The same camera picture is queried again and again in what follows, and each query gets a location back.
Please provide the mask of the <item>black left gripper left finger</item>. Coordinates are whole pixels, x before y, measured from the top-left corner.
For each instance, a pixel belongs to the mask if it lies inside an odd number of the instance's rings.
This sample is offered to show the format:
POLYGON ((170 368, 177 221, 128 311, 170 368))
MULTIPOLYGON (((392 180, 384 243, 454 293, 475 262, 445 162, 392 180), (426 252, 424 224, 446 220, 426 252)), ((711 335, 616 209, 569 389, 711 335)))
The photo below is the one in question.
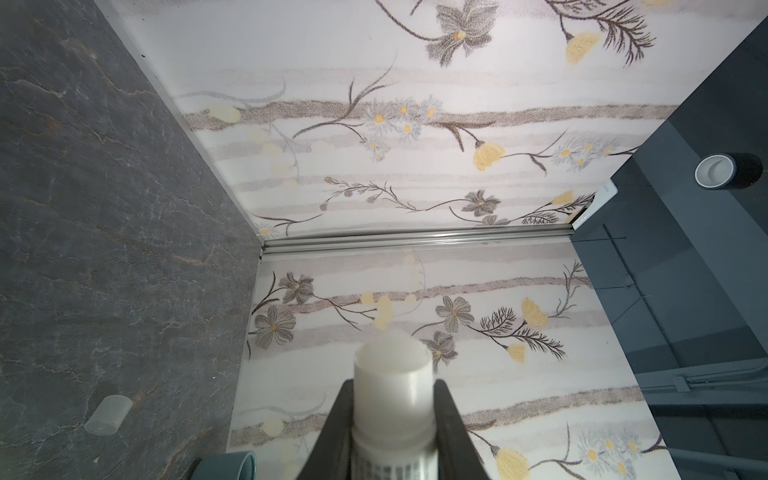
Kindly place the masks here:
POLYGON ((354 383, 349 379, 342 384, 297 480, 351 478, 353 403, 354 383))

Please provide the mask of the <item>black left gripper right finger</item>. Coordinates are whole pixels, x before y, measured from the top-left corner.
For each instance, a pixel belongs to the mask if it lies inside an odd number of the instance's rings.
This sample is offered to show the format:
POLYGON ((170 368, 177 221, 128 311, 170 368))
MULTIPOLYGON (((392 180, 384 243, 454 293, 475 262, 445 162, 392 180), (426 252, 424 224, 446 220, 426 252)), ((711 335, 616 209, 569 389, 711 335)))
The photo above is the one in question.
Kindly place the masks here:
POLYGON ((445 381, 434 384, 434 412, 440 480, 488 480, 480 457, 445 381))

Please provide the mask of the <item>white glue stick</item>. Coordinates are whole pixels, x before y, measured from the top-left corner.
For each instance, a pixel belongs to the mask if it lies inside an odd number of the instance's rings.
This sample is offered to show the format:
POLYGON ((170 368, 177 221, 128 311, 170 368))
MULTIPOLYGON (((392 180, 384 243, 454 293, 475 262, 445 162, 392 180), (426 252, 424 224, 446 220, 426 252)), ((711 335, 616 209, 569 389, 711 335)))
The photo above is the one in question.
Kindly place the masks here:
POLYGON ((351 477, 436 479, 432 352, 400 330, 355 353, 351 477))

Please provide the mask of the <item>white glue stick cap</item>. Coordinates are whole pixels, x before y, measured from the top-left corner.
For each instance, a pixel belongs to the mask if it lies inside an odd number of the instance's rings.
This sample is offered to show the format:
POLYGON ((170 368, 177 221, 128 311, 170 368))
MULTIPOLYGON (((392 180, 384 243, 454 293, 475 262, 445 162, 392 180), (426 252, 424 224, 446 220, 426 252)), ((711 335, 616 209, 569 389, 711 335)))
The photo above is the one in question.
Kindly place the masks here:
POLYGON ((85 430, 97 436, 117 433, 133 407, 133 401, 123 395, 106 396, 86 421, 85 430))

